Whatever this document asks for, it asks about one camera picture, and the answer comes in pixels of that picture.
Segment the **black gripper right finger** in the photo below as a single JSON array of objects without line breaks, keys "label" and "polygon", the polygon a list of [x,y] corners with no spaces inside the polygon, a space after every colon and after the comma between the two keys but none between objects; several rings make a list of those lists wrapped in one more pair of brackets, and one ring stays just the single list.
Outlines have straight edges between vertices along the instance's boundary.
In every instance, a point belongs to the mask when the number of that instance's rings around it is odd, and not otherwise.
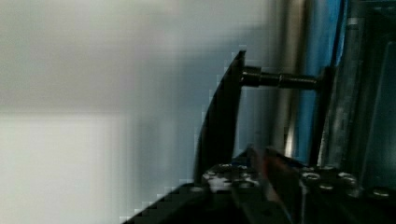
[{"label": "black gripper right finger", "polygon": [[263,173],[293,224],[363,224],[357,178],[331,166],[306,166],[267,148]]}]

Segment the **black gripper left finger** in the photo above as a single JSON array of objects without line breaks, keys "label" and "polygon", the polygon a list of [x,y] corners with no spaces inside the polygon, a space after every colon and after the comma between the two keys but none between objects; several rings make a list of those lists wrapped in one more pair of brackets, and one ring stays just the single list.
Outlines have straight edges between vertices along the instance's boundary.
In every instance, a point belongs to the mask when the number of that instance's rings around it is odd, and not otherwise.
[{"label": "black gripper left finger", "polygon": [[202,174],[202,184],[214,195],[213,204],[225,210],[235,224],[271,224],[268,183],[255,162],[257,153],[248,147],[229,163],[210,167]]}]

